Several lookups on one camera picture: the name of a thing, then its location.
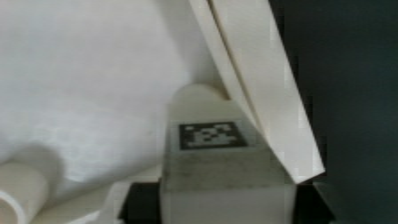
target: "white cylinder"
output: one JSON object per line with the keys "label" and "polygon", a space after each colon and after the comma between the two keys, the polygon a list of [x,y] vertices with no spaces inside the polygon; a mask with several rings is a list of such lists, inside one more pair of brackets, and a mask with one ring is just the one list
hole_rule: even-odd
{"label": "white cylinder", "polygon": [[19,163],[0,166],[0,223],[28,224],[49,194],[48,180]]}

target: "dark background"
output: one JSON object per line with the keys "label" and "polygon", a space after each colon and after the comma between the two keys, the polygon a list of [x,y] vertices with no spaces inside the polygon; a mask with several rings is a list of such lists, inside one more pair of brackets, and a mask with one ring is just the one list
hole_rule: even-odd
{"label": "dark background", "polygon": [[398,223],[398,1],[270,0],[348,211]]}

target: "qr code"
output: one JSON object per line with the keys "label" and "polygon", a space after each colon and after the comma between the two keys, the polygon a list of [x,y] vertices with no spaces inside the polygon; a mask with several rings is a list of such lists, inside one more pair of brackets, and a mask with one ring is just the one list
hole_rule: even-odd
{"label": "qr code", "polygon": [[181,150],[245,147],[234,122],[179,125]]}

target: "white paper strip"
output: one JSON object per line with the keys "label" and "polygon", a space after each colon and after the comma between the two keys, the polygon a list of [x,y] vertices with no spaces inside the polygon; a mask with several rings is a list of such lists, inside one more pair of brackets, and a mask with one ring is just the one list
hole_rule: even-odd
{"label": "white paper strip", "polygon": [[236,104],[241,107],[241,110],[248,116],[248,120],[252,124],[255,125],[257,122],[255,122],[255,118],[252,114],[245,92],[241,89],[236,70],[234,70],[232,62],[229,58],[229,52],[224,46],[222,36],[218,33],[218,27],[215,23],[213,14],[211,14],[209,4],[206,0],[190,0],[190,4],[192,4],[197,22],[199,22],[202,33],[204,33],[204,39],[206,39],[206,43],[209,47],[209,52],[213,55],[215,65],[220,72],[227,94],[231,99],[236,101]]}
{"label": "white paper strip", "polygon": [[[229,52],[229,62],[234,63],[234,72],[220,70],[220,74],[240,75],[229,79],[241,80],[259,129],[291,178],[300,183],[323,172],[323,164],[268,1],[190,0],[190,3],[216,65],[224,66],[216,60],[220,52]],[[215,45],[218,36],[222,50]]]}

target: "black surface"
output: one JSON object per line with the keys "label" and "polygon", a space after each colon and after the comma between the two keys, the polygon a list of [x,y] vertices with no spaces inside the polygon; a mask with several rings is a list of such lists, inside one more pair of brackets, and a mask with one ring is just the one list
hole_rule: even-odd
{"label": "black surface", "polygon": [[398,1],[270,0],[321,154],[359,223],[398,220]]}
{"label": "black surface", "polygon": [[330,224],[334,214],[311,184],[296,187],[293,224]]}
{"label": "black surface", "polygon": [[124,224],[161,224],[158,183],[131,185],[119,219]]}

